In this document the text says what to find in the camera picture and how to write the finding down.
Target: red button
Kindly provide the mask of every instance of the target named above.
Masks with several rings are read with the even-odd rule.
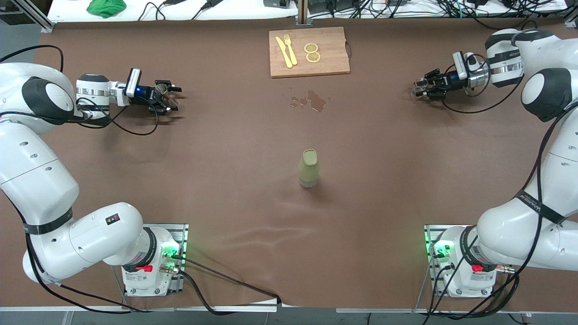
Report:
[[[152,265],[145,265],[143,267],[135,267],[136,269],[144,270],[144,272],[152,272],[153,266]]]
[[[481,272],[481,271],[484,271],[484,267],[481,265],[474,264],[474,265],[472,265],[472,271]]]

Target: green bottle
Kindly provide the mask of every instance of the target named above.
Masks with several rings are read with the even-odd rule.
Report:
[[[299,162],[299,184],[308,189],[317,184],[319,179],[319,160],[314,149],[307,149],[303,152]]]

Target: brown tabletop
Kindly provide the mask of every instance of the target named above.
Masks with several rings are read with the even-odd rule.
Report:
[[[539,23],[562,38],[576,35],[558,20]],[[150,136],[64,125],[43,137],[80,185],[76,217],[125,201],[145,222],[188,223],[189,257],[274,291],[286,304],[414,307],[427,266],[424,224],[475,223],[512,198],[547,124],[522,108],[519,90],[478,115],[411,98],[413,80],[444,70],[454,51],[485,53],[492,32],[472,20],[315,22],[340,25],[351,44],[351,74],[276,80],[269,77],[268,32],[294,28],[294,19],[58,24],[43,34],[40,43],[63,49],[70,80],[83,73],[125,80],[138,67],[142,84],[170,79],[186,97]],[[56,67],[58,57],[43,49],[36,62]],[[309,90],[330,98],[322,112],[290,107]],[[476,99],[452,94],[449,103],[481,108],[508,91],[490,86]],[[135,106],[118,122],[144,132],[154,116]],[[321,178],[304,190],[297,165],[308,148],[319,154]],[[25,277],[19,218],[4,196],[0,204],[2,305],[66,305]],[[267,299],[189,270],[210,304]],[[64,283],[120,300],[104,263]],[[576,312],[577,289],[576,274],[527,269],[506,309]],[[188,284],[177,296],[131,302],[199,305]],[[440,308],[466,310],[473,302],[447,298]]]

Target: wooden cutting board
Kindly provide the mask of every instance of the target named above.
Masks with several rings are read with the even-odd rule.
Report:
[[[291,69],[287,68],[283,52],[275,39],[278,36],[281,40],[284,40],[284,34],[289,34],[291,47],[297,58],[297,65],[294,65]],[[318,53],[321,56],[319,62],[311,63],[307,61],[307,53],[304,47],[308,43],[318,45]],[[345,50],[345,32],[343,27],[270,31],[269,56],[271,78],[342,75],[350,72],[349,59]]]

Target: yellow knife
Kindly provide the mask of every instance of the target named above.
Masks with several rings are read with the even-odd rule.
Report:
[[[285,64],[287,64],[288,68],[292,68],[293,64],[291,63],[291,60],[289,60],[289,57],[287,56],[287,53],[285,52],[285,49],[287,48],[285,46],[285,43],[283,43],[283,41],[276,36],[275,39],[277,40],[277,43],[279,43],[279,47],[281,47],[281,51],[283,52],[283,57],[285,58]]]

